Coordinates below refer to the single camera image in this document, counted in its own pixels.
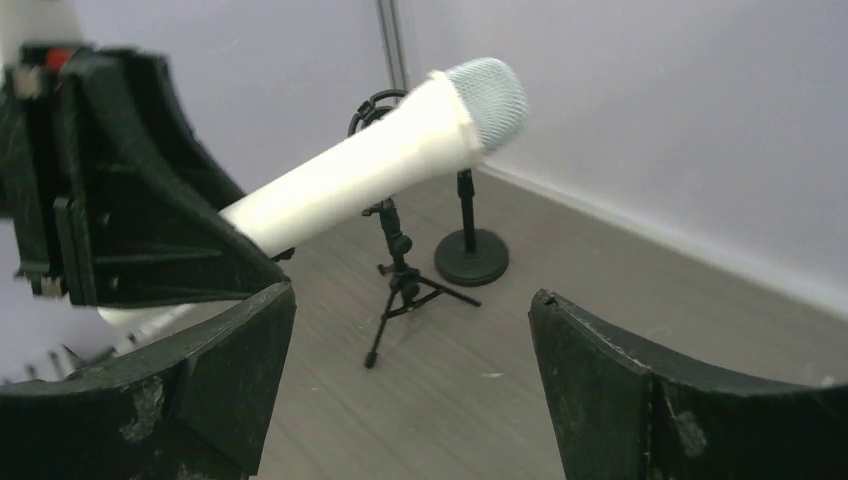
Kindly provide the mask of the black tripod shock-mount stand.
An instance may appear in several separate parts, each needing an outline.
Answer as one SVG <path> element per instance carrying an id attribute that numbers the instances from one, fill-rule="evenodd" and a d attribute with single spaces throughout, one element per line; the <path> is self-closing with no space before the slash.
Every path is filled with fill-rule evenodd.
<path id="1" fill-rule="evenodd" d="M 386 89 L 379 91 L 365 100 L 353 115 L 348 127 L 348 136 L 369 127 L 371 124 L 381 120 L 390 113 L 393 105 L 381 104 L 387 99 L 400 100 L 407 95 L 405 90 Z M 446 285 L 435 282 L 422 276 L 419 269 L 411 267 L 405 259 L 412 247 L 412 239 L 403 233 L 401 222 L 396 208 L 393 195 L 376 202 L 364 209 L 362 216 L 369 217 L 378 215 L 383 236 L 391 256 L 392 263 L 389 265 L 378 264 L 378 272 L 389 276 L 390 293 L 380 317 L 380 324 L 373 339 L 372 346 L 367 352 L 363 365 L 366 369 L 372 369 L 377 363 L 380 346 L 385 327 L 390 319 L 410 313 L 427 302 L 440 295 L 449 295 L 474 307 L 480 307 L 482 303 L 468 295 L 460 293 Z"/>

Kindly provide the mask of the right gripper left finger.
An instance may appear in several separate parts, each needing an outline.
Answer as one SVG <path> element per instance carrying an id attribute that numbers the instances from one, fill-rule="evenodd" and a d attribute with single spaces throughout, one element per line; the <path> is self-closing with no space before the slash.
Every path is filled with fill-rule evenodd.
<path id="1" fill-rule="evenodd" d="M 246 479 L 261 463 L 296 300 L 272 285 L 63 381 L 1 389 L 5 479 Z"/>

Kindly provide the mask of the black round-base stand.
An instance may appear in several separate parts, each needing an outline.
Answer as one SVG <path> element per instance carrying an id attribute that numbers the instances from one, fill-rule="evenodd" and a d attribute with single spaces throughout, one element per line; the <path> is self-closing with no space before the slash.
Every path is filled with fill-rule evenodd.
<path id="1" fill-rule="evenodd" d="M 454 285 L 479 287 L 498 280 L 507 270 L 510 254 L 495 232 L 475 224 L 475 187 L 471 170 L 457 174 L 462 227 L 445 236 L 434 251 L 440 276 Z"/>

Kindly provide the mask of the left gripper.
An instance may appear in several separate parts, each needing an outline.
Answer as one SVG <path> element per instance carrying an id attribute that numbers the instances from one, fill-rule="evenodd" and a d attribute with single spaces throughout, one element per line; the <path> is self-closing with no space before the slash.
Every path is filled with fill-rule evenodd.
<path id="1" fill-rule="evenodd" d="M 36 296 L 110 308 L 243 300 L 284 281 L 219 216 L 245 191 L 195 135 L 166 55 L 75 55 L 83 47 L 26 42 L 2 68 L 1 216 L 16 278 Z"/>

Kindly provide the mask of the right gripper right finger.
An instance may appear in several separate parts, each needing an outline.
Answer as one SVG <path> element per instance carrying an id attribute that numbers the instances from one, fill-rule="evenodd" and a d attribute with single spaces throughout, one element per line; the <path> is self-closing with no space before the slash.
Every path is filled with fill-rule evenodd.
<path id="1" fill-rule="evenodd" d="M 714 366 L 549 291 L 528 313 L 569 479 L 843 479 L 847 388 Z"/>

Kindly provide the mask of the white microphone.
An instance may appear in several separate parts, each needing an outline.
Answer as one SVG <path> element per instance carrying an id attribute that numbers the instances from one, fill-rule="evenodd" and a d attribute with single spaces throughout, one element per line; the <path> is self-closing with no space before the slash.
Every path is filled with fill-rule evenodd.
<path id="1" fill-rule="evenodd" d="M 520 133 L 528 111 L 517 75 L 501 60 L 478 58 L 434 71 L 383 119 L 219 216 L 275 262 L 390 194 L 481 164 Z M 111 324 L 130 325 L 168 306 L 99 311 Z"/>

